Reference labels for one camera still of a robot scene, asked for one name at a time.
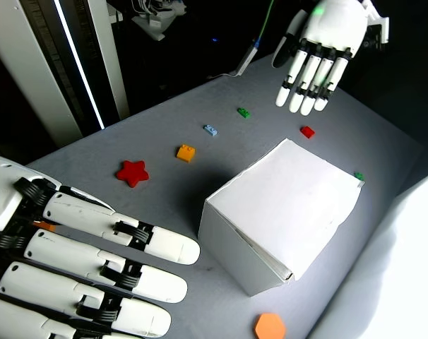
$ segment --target led light strip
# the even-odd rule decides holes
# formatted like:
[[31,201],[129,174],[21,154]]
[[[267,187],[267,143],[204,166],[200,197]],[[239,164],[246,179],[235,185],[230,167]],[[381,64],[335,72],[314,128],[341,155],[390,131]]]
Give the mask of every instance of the led light strip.
[[92,94],[92,91],[90,89],[90,86],[88,85],[87,78],[85,77],[85,73],[84,73],[84,70],[82,68],[82,64],[81,64],[81,61],[79,59],[78,52],[76,51],[76,46],[74,45],[73,38],[71,37],[71,33],[70,33],[69,28],[68,28],[68,24],[66,23],[64,12],[61,9],[60,1],[54,0],[54,3],[56,5],[57,13],[59,14],[61,24],[64,27],[66,39],[68,40],[68,42],[70,44],[71,51],[73,52],[74,60],[76,61],[76,65],[78,65],[79,74],[81,75],[82,81],[84,82],[85,89],[87,90],[88,97],[90,98],[90,102],[92,103],[93,109],[95,110],[96,118],[98,119],[98,122],[100,123],[101,129],[104,129],[104,124],[102,123],[102,119],[101,119],[100,113],[98,111],[98,107],[96,106],[96,102],[95,102],[95,99],[93,98],[93,94]]

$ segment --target white robotic hand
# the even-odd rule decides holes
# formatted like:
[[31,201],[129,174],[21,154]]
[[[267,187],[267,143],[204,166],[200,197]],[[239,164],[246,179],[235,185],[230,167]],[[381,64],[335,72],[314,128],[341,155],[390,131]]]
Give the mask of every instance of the white robotic hand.
[[[288,44],[307,18],[300,11],[292,20],[286,36],[273,58],[281,66],[282,55],[289,57]],[[306,20],[290,70],[277,96],[282,107],[294,88],[289,109],[308,115],[312,108],[321,111],[336,89],[347,63],[359,49],[368,25],[381,26],[381,43],[388,42],[388,18],[382,18],[370,0],[321,0]]]
[[182,278],[37,227],[42,224],[175,263],[192,264],[200,254],[192,239],[0,157],[0,338],[157,338],[168,331],[168,312],[139,297],[180,302],[187,292]]

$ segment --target gray table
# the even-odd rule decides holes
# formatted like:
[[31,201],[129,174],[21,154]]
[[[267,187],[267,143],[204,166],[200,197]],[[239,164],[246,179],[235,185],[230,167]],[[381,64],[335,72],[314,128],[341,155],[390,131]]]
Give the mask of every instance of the gray table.
[[[302,279],[252,298],[203,247],[195,265],[178,266],[60,229],[188,282],[183,302],[158,303],[173,319],[166,338],[253,338],[254,322],[263,312],[282,317],[288,338],[305,338],[418,156],[416,142],[342,90],[324,112],[308,117],[290,113],[287,106],[276,107],[284,72],[272,69],[269,58],[262,59],[240,78],[206,83],[31,164],[124,214],[191,238],[196,238],[203,200],[283,138],[342,170],[364,173],[366,184],[355,209]],[[238,107],[247,108],[251,118],[239,115]],[[204,131],[205,124],[213,125],[218,135]],[[305,124],[316,131],[310,140],[299,132]],[[175,157],[182,143],[197,149],[190,164]],[[135,189],[118,181],[114,173],[126,159],[145,160],[150,180]]]

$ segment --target white box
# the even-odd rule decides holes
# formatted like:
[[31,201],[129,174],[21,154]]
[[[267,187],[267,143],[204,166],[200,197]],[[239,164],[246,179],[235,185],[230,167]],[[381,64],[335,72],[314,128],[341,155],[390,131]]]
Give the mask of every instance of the white box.
[[285,139],[206,199],[198,240],[255,295],[305,273],[362,185]]

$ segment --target box flap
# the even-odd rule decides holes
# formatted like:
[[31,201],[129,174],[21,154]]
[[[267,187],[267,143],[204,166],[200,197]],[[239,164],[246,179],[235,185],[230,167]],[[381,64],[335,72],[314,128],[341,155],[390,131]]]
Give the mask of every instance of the box flap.
[[298,279],[352,212],[361,183],[285,139],[208,202]]

